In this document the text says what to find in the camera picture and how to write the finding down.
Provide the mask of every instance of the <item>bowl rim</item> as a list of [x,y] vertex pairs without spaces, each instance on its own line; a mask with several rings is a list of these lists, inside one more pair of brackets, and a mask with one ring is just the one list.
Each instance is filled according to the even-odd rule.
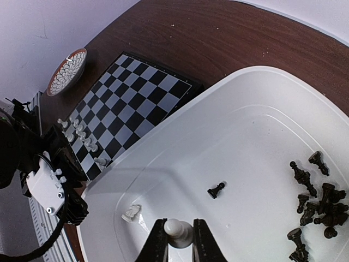
[[49,82],[49,86],[47,87],[46,89],[46,94],[49,96],[49,97],[54,97],[56,95],[58,95],[59,93],[61,93],[65,88],[63,88],[62,90],[60,90],[57,94],[52,94],[51,93],[51,85],[52,85],[52,82],[54,81],[55,79],[55,76],[57,75],[57,73],[60,71],[60,69],[63,67],[63,65],[65,64],[67,58],[71,58],[73,56],[75,56],[77,53],[81,53],[81,52],[84,52],[85,54],[87,54],[87,50],[85,48],[79,48],[77,50],[75,50],[73,53],[71,53],[69,56],[67,56],[62,62],[61,64],[58,66],[58,68],[56,69],[56,71],[54,72],[54,74],[52,75],[51,77],[51,80]]

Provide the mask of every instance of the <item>black chess piece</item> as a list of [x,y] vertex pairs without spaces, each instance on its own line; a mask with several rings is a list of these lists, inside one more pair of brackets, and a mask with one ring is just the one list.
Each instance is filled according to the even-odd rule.
[[317,192],[314,186],[310,183],[310,173],[305,172],[297,167],[296,163],[292,161],[290,163],[290,167],[294,170],[294,178],[297,180],[299,184],[303,184],[306,186],[312,197],[317,198]]
[[304,211],[304,214],[300,218],[300,225],[308,225],[312,222],[312,217],[315,215],[318,205],[312,202],[306,203],[307,209]]
[[321,161],[321,152],[320,151],[316,151],[314,154],[312,154],[311,157],[309,157],[309,163],[317,165],[318,168],[321,170],[321,173],[323,173],[325,176],[329,176],[328,168]]
[[325,205],[327,203],[327,199],[329,198],[329,195],[336,187],[333,184],[324,183],[322,184],[323,194],[322,194],[322,200],[320,201],[320,206],[318,208],[318,214],[321,215],[324,213]]
[[347,196],[347,193],[345,193],[344,190],[338,191],[338,190],[333,190],[331,194],[329,195],[328,200],[331,203],[338,203],[341,199],[345,199]]
[[349,215],[347,213],[340,213],[340,214],[334,214],[334,215],[325,215],[322,218],[315,218],[314,224],[324,224],[327,227],[334,227],[335,225],[343,225]]
[[303,206],[309,200],[309,197],[307,195],[298,195],[298,200],[299,200],[299,206],[297,208],[297,213],[302,214]]
[[303,244],[300,239],[301,235],[302,230],[300,228],[293,229],[291,232],[287,234],[288,240],[293,241],[297,246],[296,251],[289,256],[289,259],[294,261],[306,262],[308,261],[309,252],[305,250],[305,244]]
[[224,187],[225,187],[224,183],[219,183],[219,185],[217,185],[216,188],[209,189],[207,190],[207,192],[213,199],[216,199],[218,192],[221,191]]
[[325,209],[324,209],[327,215],[343,213],[343,212],[347,212],[348,210],[349,210],[349,206],[344,205],[342,203],[339,203],[336,205],[332,203],[326,203]]
[[338,232],[334,228],[330,227],[326,228],[323,234],[327,239],[331,239],[332,237],[336,237]]

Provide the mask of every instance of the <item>dark brown wood surface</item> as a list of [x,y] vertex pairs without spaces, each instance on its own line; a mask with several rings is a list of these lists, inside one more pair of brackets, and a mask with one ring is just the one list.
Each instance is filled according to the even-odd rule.
[[[86,49],[86,68],[77,85],[55,97],[42,96],[44,128],[66,119],[122,51],[184,72],[206,88],[244,67],[281,68],[349,114],[349,48],[293,20],[237,2],[142,0]],[[83,261],[75,229],[68,233]]]

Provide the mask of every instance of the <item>black and white checkered board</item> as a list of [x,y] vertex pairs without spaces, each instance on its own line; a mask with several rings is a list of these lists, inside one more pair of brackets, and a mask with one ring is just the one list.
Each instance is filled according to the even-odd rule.
[[[91,152],[80,139],[72,149],[88,179],[101,173],[94,157],[110,163],[171,113],[201,92],[201,85],[144,59],[123,53],[71,114],[99,146]],[[74,132],[73,125],[66,130]]]

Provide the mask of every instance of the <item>bowl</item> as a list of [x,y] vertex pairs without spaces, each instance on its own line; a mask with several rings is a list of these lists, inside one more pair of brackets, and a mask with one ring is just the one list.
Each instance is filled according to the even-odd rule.
[[71,88],[81,77],[86,64],[87,50],[81,48],[71,53],[53,74],[46,93],[53,97]]

